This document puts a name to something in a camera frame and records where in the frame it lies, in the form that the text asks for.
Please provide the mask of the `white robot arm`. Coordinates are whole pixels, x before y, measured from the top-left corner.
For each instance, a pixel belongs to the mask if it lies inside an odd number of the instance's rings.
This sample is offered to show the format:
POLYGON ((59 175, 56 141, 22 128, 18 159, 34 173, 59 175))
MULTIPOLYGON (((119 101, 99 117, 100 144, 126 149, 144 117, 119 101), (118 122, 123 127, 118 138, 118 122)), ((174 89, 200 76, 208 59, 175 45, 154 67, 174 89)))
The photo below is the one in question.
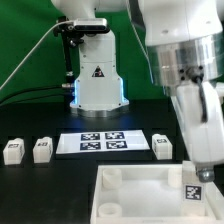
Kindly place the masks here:
POLYGON ((121 101, 115 66, 115 37, 95 13, 132 9, 142 18, 152 82, 171 90, 183 140, 196 175, 214 180, 224 161, 224 119, 210 83, 219 66, 222 24, 216 0, 51 0, 77 32, 81 83, 78 104, 85 112, 114 110, 121 101))

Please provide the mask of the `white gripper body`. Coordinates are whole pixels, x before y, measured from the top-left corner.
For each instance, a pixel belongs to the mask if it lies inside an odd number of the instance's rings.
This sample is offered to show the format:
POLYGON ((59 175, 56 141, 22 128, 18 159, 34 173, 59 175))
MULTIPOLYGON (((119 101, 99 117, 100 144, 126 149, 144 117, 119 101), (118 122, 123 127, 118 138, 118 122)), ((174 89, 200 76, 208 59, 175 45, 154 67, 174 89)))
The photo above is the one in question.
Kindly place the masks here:
POLYGON ((209 82, 202 84, 207 121, 202 121, 202 104, 196 84, 182 85, 171 97, 190 160, 197 167, 224 163, 224 118, 219 96, 209 82))

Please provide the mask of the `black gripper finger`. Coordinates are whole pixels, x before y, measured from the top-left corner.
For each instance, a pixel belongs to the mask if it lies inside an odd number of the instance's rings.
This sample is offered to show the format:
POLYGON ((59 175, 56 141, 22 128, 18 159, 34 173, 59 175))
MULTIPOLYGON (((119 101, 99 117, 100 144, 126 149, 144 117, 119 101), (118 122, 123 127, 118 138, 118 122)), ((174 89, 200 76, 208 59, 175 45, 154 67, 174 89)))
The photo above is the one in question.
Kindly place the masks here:
POLYGON ((197 168, 196 174, 198 179, 202 183, 208 183, 214 181, 214 169, 213 168, 197 168))

